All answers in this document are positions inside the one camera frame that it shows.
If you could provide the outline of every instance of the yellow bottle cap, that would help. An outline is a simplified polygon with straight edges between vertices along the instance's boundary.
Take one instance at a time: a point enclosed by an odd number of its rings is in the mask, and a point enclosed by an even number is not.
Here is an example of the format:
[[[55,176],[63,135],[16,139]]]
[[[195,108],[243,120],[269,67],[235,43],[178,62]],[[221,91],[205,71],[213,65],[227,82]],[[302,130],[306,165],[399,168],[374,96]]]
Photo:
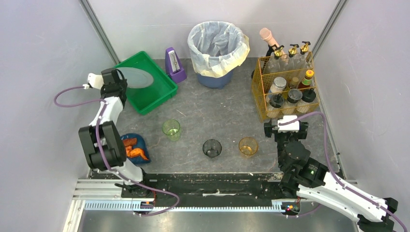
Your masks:
[[[307,77],[313,77],[314,74],[315,74],[315,72],[313,70],[307,70],[306,71],[306,76]]]

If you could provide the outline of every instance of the trash bag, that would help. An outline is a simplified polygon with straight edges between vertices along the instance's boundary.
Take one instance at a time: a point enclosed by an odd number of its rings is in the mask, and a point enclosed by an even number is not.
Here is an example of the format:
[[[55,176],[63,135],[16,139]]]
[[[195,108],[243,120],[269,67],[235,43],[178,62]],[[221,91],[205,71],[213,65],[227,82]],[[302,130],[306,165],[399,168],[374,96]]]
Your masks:
[[[193,69],[219,78],[241,65],[249,53],[249,38],[232,23],[209,21],[196,25],[188,36]]]

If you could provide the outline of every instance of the green plastic bin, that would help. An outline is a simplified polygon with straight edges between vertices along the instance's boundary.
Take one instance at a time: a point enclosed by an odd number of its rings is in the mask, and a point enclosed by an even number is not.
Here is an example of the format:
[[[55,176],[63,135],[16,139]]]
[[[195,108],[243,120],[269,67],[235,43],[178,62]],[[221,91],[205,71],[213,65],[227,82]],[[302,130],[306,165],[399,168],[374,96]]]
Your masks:
[[[127,100],[134,109],[146,115],[153,109],[176,95],[178,86],[144,51],[119,63],[114,68],[131,67],[144,70],[152,75],[154,83],[146,88],[128,88]]]

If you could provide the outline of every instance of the wire basket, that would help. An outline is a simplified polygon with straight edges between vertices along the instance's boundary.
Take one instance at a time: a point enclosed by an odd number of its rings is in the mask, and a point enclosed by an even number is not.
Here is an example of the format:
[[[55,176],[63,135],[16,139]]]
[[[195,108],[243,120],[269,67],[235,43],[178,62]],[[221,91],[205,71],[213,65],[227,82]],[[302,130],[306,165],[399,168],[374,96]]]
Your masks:
[[[273,57],[258,58],[258,62],[256,63],[255,72],[253,74],[252,84],[251,84],[252,95],[255,100],[256,108],[257,108],[259,119],[261,122],[267,119],[271,119],[271,117],[267,116],[268,113],[269,115],[275,115],[274,118],[280,118],[285,115],[283,113],[282,108],[272,110],[272,111],[267,110],[267,105],[269,104],[265,100],[267,96],[270,98],[272,95],[279,94],[279,93],[281,93],[282,95],[283,94],[287,95],[287,93],[289,92],[289,91],[282,91],[282,92],[268,93],[273,83],[273,80],[276,77],[281,76],[285,78],[288,84],[290,80],[296,76],[300,82],[305,76],[305,73],[307,70],[314,70],[312,53],[308,52],[307,67],[304,69],[262,74],[264,72],[266,63],[269,61],[270,58],[273,58]],[[287,55],[282,55],[281,58],[286,60],[288,57]],[[303,92],[304,90],[307,90],[310,88],[313,88],[314,91],[316,92],[316,99],[312,103],[309,103],[303,106],[296,106],[293,108],[286,108],[285,112],[293,111],[292,115],[302,115],[302,114],[306,114],[306,113],[310,113],[314,111],[319,106],[319,103],[320,103],[320,98],[319,98],[319,94],[317,91],[317,84],[316,84],[315,76],[312,77],[312,84],[310,85],[309,88],[301,88],[299,90]]]

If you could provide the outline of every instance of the bottle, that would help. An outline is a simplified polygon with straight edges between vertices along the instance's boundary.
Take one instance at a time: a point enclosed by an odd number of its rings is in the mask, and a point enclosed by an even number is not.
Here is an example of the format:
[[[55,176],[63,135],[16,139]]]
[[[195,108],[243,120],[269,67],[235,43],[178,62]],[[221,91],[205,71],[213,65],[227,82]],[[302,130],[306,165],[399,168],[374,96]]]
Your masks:
[[[286,80],[285,78],[278,76],[277,78],[275,78],[273,80],[273,84],[270,86],[268,95],[266,96],[265,100],[267,102],[269,102],[272,94],[269,93],[278,93],[278,92],[282,92],[286,87]]]
[[[283,105],[282,113],[284,115],[291,115],[297,105],[297,102],[302,99],[302,92],[296,88],[289,90],[288,98]]]
[[[302,43],[304,43],[305,45],[300,47],[300,55],[299,55],[299,59],[298,59],[298,62],[297,62],[298,65],[297,65],[296,69],[304,69],[308,66],[308,64],[306,62],[306,58],[307,58],[307,55],[308,55],[310,42],[309,41],[302,41]]]
[[[297,83],[299,82],[299,78],[293,77],[289,84],[286,86],[285,91],[289,91],[291,89],[297,88]],[[288,98],[288,92],[283,93],[283,98],[286,100]]]
[[[288,54],[288,58],[286,59],[286,65],[284,67],[284,69],[282,69],[284,72],[285,71],[291,71],[296,69],[295,68],[295,55],[297,54],[297,48],[299,47],[298,44],[291,44],[291,46],[293,46],[291,49],[289,49],[289,54]]]
[[[296,110],[301,113],[307,113],[310,110],[309,105],[316,99],[316,92],[313,88],[306,89],[302,93],[302,99],[297,102]]]
[[[280,112],[280,108],[285,103],[282,94],[275,94],[270,98],[269,104],[266,106],[266,116],[276,118]]]
[[[312,78],[315,72],[313,70],[307,70],[305,77],[302,79],[302,81],[299,83],[298,87],[299,89],[301,88],[309,88],[310,85],[312,84]]]
[[[266,63],[263,74],[277,73],[280,71],[280,63],[282,63],[282,59],[279,58],[282,56],[282,49],[284,47],[285,46],[281,45],[280,47],[275,49],[273,58],[270,58]]]

